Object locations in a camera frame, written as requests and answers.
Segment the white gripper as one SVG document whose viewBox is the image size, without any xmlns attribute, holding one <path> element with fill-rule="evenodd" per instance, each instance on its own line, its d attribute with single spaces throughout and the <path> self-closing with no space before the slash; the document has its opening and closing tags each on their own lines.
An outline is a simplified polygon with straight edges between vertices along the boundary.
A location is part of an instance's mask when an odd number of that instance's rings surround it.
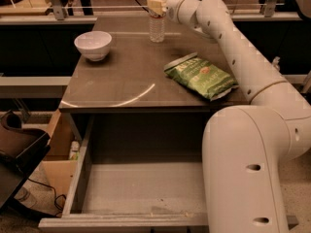
<svg viewBox="0 0 311 233">
<path fill-rule="evenodd" d="M 147 6 L 153 14 L 163 17 L 167 8 L 170 20 L 189 28 L 196 28 L 198 25 L 196 10 L 199 3 L 199 0 L 147 0 Z"/>
</svg>

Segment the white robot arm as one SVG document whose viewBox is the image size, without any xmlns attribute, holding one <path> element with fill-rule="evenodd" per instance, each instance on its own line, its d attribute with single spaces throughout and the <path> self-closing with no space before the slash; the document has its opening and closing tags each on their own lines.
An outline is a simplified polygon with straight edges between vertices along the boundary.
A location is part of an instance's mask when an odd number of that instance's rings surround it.
<svg viewBox="0 0 311 233">
<path fill-rule="evenodd" d="M 210 233 L 288 233 L 278 165 L 311 148 L 311 106 L 234 25 L 222 0 L 148 0 L 214 38 L 247 103 L 217 111 L 203 134 Z"/>
</svg>

